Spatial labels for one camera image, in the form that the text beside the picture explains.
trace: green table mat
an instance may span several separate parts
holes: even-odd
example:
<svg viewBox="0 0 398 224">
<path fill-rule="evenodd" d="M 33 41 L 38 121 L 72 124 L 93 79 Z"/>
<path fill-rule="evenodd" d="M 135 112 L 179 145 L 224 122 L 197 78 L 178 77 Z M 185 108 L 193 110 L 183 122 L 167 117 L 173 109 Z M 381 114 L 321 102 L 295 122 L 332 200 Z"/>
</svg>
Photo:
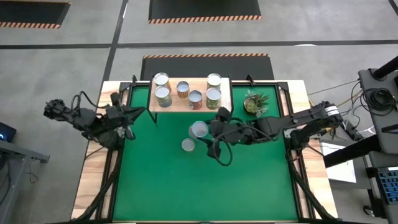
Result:
<svg viewBox="0 0 398 224">
<path fill-rule="evenodd" d="M 234 116 L 254 119 L 243 110 L 247 90 L 269 95 L 268 112 L 279 116 L 273 86 L 234 86 Z M 135 87 L 131 106 L 147 105 L 148 88 Z M 185 152 L 195 121 L 215 113 L 160 113 L 157 124 L 144 112 L 126 141 L 114 208 L 114 221 L 268 221 L 297 220 L 282 138 L 232 147 L 233 162 L 219 165 L 204 143 Z M 221 160 L 229 159 L 221 144 Z"/>
</svg>

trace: black floor mat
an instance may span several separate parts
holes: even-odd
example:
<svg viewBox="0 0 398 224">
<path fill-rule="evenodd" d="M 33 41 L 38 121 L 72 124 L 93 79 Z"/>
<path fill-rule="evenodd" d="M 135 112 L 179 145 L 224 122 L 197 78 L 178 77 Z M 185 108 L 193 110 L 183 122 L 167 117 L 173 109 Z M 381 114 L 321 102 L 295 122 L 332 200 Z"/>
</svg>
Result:
<svg viewBox="0 0 398 224">
<path fill-rule="evenodd" d="M 218 73 L 232 80 L 274 80 L 267 54 L 147 55 L 142 60 L 141 80 L 165 72 L 169 77 L 207 77 Z"/>
<path fill-rule="evenodd" d="M 257 0 L 150 0 L 149 23 L 261 19 Z"/>
<path fill-rule="evenodd" d="M 58 29 L 70 2 L 0 1 L 0 27 Z"/>
</svg>

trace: small potted plant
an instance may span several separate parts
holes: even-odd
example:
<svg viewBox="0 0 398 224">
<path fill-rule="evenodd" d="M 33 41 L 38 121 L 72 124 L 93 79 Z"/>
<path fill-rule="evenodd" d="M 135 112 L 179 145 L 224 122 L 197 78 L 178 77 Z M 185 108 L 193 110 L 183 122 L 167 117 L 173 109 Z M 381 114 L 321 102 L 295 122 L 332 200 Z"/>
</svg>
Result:
<svg viewBox="0 0 398 224">
<path fill-rule="evenodd" d="M 253 91 L 248 90 L 246 93 L 246 99 L 243 102 L 243 108 L 247 114 L 256 115 L 258 118 L 262 114 L 268 111 L 266 107 L 268 105 L 267 100 L 269 96 L 264 96 L 264 93 L 256 94 Z"/>
</svg>

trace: white paper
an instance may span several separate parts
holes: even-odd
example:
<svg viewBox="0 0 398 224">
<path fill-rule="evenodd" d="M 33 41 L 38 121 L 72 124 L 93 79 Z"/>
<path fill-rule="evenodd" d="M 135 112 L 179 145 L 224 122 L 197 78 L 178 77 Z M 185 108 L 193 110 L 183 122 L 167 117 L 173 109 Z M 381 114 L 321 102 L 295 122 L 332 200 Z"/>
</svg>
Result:
<svg viewBox="0 0 398 224">
<path fill-rule="evenodd" d="M 345 146 L 335 144 L 328 144 L 321 142 L 321 150 L 323 155 L 331 154 L 339 149 L 344 149 Z M 326 169 L 329 179 L 340 180 L 351 183 L 356 183 L 354 162 L 352 160 L 342 164 L 335 165 Z"/>
</svg>

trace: gray floor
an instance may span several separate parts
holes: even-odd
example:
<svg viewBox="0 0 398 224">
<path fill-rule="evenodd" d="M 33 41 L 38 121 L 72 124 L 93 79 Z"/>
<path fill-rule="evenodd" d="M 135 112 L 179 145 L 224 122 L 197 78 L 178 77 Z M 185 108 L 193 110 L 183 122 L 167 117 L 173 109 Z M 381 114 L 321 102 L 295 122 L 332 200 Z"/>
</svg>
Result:
<svg viewBox="0 0 398 224">
<path fill-rule="evenodd" d="M 395 40 L 398 16 L 388 0 L 259 0 L 261 21 L 149 25 L 149 1 L 130 0 L 119 43 Z M 61 29 L 0 29 L 0 45 L 110 44 L 122 0 L 72 0 Z M 139 77 L 144 55 L 268 53 L 275 79 L 305 80 L 307 92 L 358 78 L 360 69 L 379 67 L 397 55 L 398 45 L 318 47 L 213 47 L 117 49 L 110 80 Z M 32 166 L 40 180 L 29 183 L 18 199 L 12 223 L 67 221 L 73 206 L 87 145 L 70 125 L 42 116 L 45 102 L 68 102 L 80 90 L 98 99 L 109 49 L 0 50 L 0 121 L 18 129 L 16 143 L 50 154 L 50 162 Z M 341 103 L 353 85 L 311 95 L 314 103 Z M 344 111 L 349 105 L 343 105 Z M 359 130 L 372 126 L 359 109 Z M 348 116 L 353 123 L 355 117 Z M 363 190 L 333 189 L 340 218 L 386 223 L 362 212 L 369 203 Z"/>
</svg>

